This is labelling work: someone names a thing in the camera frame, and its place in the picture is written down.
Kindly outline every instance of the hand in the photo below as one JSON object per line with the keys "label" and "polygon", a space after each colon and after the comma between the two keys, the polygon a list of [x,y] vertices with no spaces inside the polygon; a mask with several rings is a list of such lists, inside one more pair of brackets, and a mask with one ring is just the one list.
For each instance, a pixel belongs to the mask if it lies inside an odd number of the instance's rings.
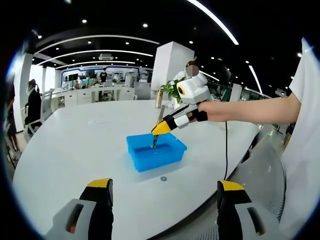
{"label": "hand", "polygon": [[230,119],[228,110],[226,108],[226,102],[221,101],[204,101],[201,102],[198,106],[199,112],[204,111],[207,113],[208,121],[213,122],[225,122]]}

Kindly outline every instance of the table surface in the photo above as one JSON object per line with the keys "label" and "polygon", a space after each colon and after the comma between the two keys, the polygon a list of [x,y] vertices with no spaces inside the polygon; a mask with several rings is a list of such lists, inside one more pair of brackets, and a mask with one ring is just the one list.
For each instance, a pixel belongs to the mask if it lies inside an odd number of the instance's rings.
{"label": "table surface", "polygon": [[[172,109],[165,109],[164,114]],[[216,190],[226,169],[224,123],[195,122],[172,133],[188,149],[182,161],[137,172],[126,137],[149,133],[160,109],[154,100],[97,102],[61,108],[40,127],[19,160],[13,189],[40,234],[86,185],[113,179],[113,240],[143,240],[175,225]],[[258,127],[228,123],[228,175]]]}

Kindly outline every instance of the sleeve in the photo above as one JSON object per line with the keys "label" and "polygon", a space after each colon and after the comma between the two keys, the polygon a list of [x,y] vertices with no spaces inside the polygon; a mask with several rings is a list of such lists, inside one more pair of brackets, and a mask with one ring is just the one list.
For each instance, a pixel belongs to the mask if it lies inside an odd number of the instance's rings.
{"label": "sleeve", "polygon": [[305,57],[302,55],[299,65],[296,69],[294,78],[289,86],[294,95],[302,103],[303,93],[305,86]]}

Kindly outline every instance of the curved light strip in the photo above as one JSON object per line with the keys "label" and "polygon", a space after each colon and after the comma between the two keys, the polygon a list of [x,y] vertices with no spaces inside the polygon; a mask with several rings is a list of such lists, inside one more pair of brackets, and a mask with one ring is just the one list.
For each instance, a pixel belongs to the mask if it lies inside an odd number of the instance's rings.
{"label": "curved light strip", "polygon": [[202,73],[202,74],[204,74],[204,75],[207,75],[208,77],[210,77],[210,78],[213,78],[214,80],[217,80],[218,82],[220,82],[220,80],[218,79],[218,78],[216,78],[216,77],[214,77],[214,76],[211,76],[211,75],[209,75],[208,73],[205,73],[205,72],[203,72],[203,71],[199,71],[200,73]]}
{"label": "curved light strip", "polygon": [[259,80],[258,80],[258,78],[257,78],[257,75],[256,75],[256,73],[255,73],[254,68],[253,68],[251,65],[249,65],[249,68],[250,68],[250,70],[251,70],[251,72],[252,72],[252,75],[253,75],[255,81],[256,81],[256,84],[258,85],[258,88],[259,88],[260,93],[263,94],[263,93],[262,93],[262,90],[261,90],[260,82],[259,82]]}
{"label": "curved light strip", "polygon": [[63,43],[67,43],[70,41],[75,41],[75,40],[79,40],[79,39],[92,39],[92,38],[123,38],[123,39],[134,39],[134,40],[139,40],[139,41],[144,41],[144,42],[148,42],[148,43],[152,43],[152,44],[160,44],[157,41],[151,41],[148,39],[144,39],[144,38],[139,38],[139,37],[134,37],[134,36],[122,36],[122,35],[108,35],[108,34],[102,34],[102,35],[89,35],[89,36],[78,36],[78,37],[74,37],[74,38],[70,38],[70,39],[66,39],[63,41],[59,41],[56,43],[53,43],[49,46],[46,46],[45,48],[42,48],[41,50],[35,52],[34,54],[38,54],[48,48],[51,48],[53,46],[59,45],[59,44],[63,44]]}
{"label": "curved light strip", "polygon": [[87,50],[87,51],[76,51],[76,52],[71,52],[71,53],[63,54],[63,55],[60,55],[60,56],[55,56],[55,57],[52,57],[52,58],[50,58],[50,59],[47,59],[47,60],[45,60],[45,61],[42,61],[42,62],[38,63],[37,66],[38,66],[38,65],[41,65],[41,64],[44,64],[44,63],[46,63],[46,62],[49,62],[49,61],[51,61],[51,60],[58,59],[58,58],[62,58],[62,57],[66,57],[66,56],[70,56],[70,55],[85,54],[85,53],[95,53],[95,52],[117,52],[117,53],[138,54],[138,55],[153,57],[153,55],[151,55],[151,54],[147,54],[147,53],[143,53],[143,52],[137,52],[137,51],[126,51],[126,50]]}
{"label": "curved light strip", "polygon": [[203,6],[200,2],[198,2],[197,0],[187,0],[189,3],[195,5],[198,9],[200,9],[202,12],[204,12],[205,14],[207,14],[213,21],[215,21],[216,24],[219,25],[219,27],[225,32],[225,34],[228,35],[228,37],[231,39],[231,41],[235,44],[235,45],[239,45],[238,41],[236,40],[236,38],[232,35],[232,33],[229,31],[229,29],[222,23],[222,21],[220,21],[219,18],[217,18],[216,15],[214,15],[208,8],[206,8],[205,6]]}
{"label": "curved light strip", "polygon": [[84,61],[84,62],[77,62],[77,63],[72,63],[64,66],[58,66],[55,69],[61,69],[61,68],[80,65],[80,64],[101,64],[101,63],[135,64],[135,62],[133,61]]}

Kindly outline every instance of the black jacket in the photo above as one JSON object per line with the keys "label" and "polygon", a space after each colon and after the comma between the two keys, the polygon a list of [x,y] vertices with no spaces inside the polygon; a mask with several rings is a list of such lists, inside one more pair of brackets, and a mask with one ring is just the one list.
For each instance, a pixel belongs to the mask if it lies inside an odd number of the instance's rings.
{"label": "black jacket", "polygon": [[[39,120],[41,117],[41,97],[40,93],[38,93],[35,89],[30,93],[28,97],[28,103],[25,105],[28,106],[28,115],[24,119],[24,124],[27,125],[32,123],[36,120]],[[40,127],[41,122],[37,122],[31,125],[32,128]]]}

